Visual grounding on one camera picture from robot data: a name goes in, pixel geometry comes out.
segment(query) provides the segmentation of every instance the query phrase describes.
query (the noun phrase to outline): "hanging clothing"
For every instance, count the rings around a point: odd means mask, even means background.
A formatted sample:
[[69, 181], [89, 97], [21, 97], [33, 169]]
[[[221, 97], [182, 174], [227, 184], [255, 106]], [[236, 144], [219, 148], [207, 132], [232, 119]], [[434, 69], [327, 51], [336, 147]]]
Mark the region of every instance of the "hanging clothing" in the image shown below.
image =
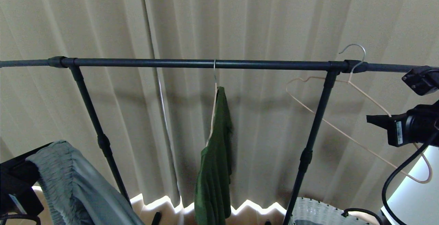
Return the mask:
[[230, 209], [232, 174], [232, 121], [224, 87], [218, 87], [213, 132], [201, 152], [201, 168], [195, 187], [195, 218], [198, 225], [225, 225]]
[[26, 158], [39, 170], [54, 225], [144, 223], [81, 152], [58, 141]]

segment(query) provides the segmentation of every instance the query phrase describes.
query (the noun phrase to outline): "green shirt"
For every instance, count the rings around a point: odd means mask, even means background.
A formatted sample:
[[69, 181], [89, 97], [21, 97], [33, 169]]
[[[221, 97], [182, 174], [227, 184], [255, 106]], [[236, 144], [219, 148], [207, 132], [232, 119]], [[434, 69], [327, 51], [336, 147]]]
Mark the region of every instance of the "green shirt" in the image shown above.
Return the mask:
[[195, 218], [198, 225], [225, 225], [230, 209], [229, 176], [232, 174], [232, 121], [224, 87], [216, 95], [213, 132], [201, 151], [201, 168], [195, 186]]

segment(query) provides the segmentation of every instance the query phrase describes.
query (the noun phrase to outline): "clothes rack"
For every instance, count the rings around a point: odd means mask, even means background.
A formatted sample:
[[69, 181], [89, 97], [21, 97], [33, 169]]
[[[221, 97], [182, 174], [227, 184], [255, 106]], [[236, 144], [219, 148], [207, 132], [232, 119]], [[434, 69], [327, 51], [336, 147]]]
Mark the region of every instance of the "clothes rack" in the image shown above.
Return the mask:
[[[0, 61], [1, 67], [57, 67], [69, 68], [78, 85], [90, 119], [97, 134], [97, 142], [108, 161], [111, 172], [116, 180], [121, 194], [129, 201], [127, 190], [123, 184], [116, 162], [111, 152], [110, 141], [105, 136], [93, 102], [84, 82], [80, 67], [163, 67], [163, 68], [216, 68], [222, 69], [278, 69], [278, 70], [316, 70], [327, 71], [323, 91], [309, 133], [308, 142], [304, 148], [298, 167], [298, 173], [292, 189], [292, 195], [285, 214], [283, 225], [288, 225], [298, 197], [301, 183], [312, 160], [312, 149], [317, 133], [331, 95], [332, 87], [339, 73], [350, 73], [358, 64], [358, 60], [345, 61], [250, 61], [250, 60], [196, 60], [196, 59], [122, 59], [122, 58], [67, 58], [57, 56], [49, 59]], [[373, 64], [363, 62], [354, 73], [358, 72], [409, 72], [417, 66], [404, 64]]]

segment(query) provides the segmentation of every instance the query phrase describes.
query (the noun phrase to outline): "white label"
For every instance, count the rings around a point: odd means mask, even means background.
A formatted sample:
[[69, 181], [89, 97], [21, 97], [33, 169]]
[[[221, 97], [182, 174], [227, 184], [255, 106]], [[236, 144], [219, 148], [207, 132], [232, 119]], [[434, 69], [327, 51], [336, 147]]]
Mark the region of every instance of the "white label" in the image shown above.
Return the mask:
[[23, 208], [22, 204], [19, 202], [19, 200], [14, 195], [9, 194], [9, 197], [12, 199], [12, 201], [15, 203], [15, 205], [17, 206], [17, 208], [19, 209], [19, 211], [22, 214], [27, 214], [25, 209]]
[[401, 121], [396, 123], [396, 134], [398, 137], [398, 145], [403, 144], [403, 123]]

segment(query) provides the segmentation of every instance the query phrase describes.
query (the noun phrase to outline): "wicker basket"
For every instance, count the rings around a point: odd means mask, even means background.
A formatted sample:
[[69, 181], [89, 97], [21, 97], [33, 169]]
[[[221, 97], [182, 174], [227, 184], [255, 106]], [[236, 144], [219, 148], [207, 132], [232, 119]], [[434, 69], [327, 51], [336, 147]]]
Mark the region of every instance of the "wicker basket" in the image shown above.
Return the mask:
[[343, 211], [309, 198], [297, 198], [290, 225], [367, 225], [354, 216], [342, 216]]

